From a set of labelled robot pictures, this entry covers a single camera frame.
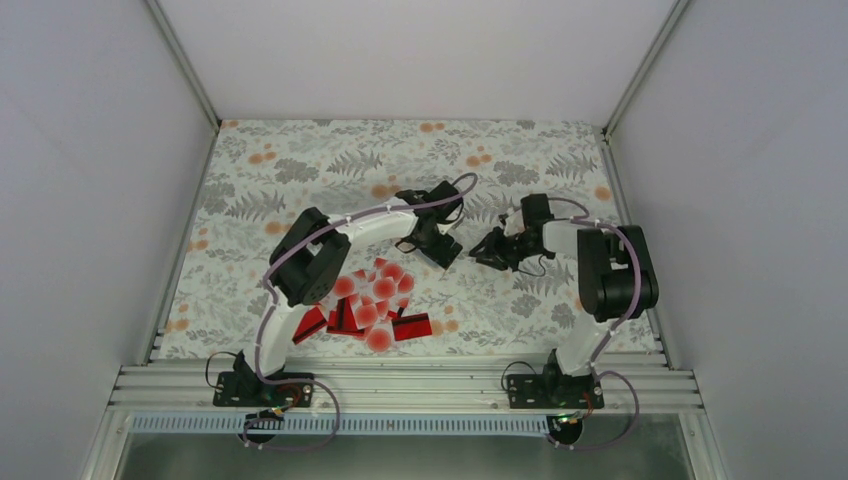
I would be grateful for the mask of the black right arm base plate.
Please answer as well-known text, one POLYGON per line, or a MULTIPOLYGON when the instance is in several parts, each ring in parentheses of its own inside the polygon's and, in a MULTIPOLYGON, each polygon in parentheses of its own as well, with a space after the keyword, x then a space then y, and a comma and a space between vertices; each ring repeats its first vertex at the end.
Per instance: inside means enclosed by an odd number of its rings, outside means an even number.
POLYGON ((605 406, 600 383, 591 375, 509 374, 505 386, 513 409, 586 410, 605 406))

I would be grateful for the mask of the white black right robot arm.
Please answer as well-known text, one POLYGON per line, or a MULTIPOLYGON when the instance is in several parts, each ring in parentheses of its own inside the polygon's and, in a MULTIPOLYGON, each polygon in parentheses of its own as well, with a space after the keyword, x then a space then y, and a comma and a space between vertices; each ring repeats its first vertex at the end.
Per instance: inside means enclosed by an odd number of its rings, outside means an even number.
POLYGON ((577 259, 578 298, 592 318, 575 322, 563 344, 552 350, 541 374, 544 399, 565 407, 580 393, 580 382, 593 389, 597 360, 619 327, 655 307, 659 285, 641 227, 615 226, 593 219, 580 203, 561 201, 578 209, 558 217, 557 197, 531 194, 517 211, 521 228, 509 226, 511 213, 470 251, 478 263, 496 270, 518 271, 530 257, 553 258, 572 253, 577 259))

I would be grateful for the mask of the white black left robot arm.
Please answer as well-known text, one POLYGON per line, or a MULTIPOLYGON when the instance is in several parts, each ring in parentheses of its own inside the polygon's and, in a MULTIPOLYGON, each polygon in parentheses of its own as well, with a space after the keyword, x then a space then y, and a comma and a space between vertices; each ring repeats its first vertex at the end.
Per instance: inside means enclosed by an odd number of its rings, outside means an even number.
POLYGON ((233 363, 239 392, 255 405, 270 402, 302 317, 333 289, 349 253, 383 241, 410 243, 442 267, 461 248, 448 234, 466 190, 443 181, 430 191, 402 190, 364 210, 328 215, 316 207, 301 212, 277 244, 261 279, 269 300, 251 346, 233 363))

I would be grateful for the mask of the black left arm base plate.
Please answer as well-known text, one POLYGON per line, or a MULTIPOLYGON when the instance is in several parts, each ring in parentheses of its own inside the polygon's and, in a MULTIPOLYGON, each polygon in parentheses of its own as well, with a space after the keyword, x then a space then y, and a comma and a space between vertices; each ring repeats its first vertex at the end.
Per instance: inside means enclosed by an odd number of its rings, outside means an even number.
POLYGON ((222 372, 213 385, 213 405, 244 408, 306 408, 311 405, 315 376, 309 373, 282 373, 284 385, 263 382, 246 385, 236 372, 222 372))

